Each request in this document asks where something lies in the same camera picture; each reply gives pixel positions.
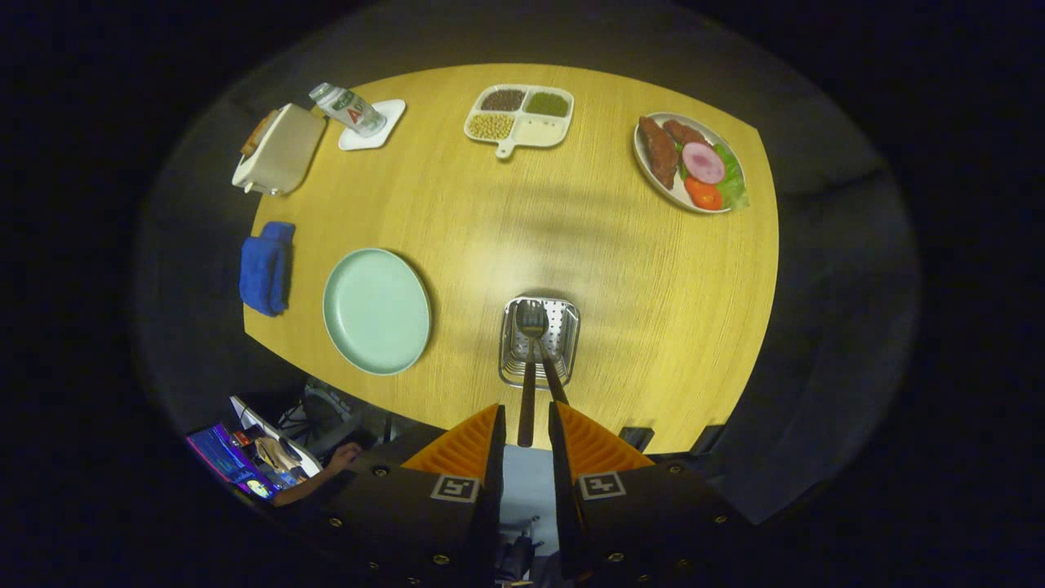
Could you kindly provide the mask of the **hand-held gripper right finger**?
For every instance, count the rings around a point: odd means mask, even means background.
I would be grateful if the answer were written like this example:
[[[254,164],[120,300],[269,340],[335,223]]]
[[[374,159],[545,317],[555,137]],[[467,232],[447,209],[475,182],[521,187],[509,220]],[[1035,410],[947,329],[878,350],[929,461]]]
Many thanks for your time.
[[[549,405],[561,572],[577,587],[718,587],[747,518],[679,458],[653,461],[584,413]]]

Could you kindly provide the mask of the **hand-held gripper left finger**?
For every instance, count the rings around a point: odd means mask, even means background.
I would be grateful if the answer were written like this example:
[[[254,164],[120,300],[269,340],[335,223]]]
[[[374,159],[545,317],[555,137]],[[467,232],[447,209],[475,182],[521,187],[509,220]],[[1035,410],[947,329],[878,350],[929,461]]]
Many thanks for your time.
[[[318,503],[314,544],[354,587],[493,586],[505,444],[500,404],[377,444]]]

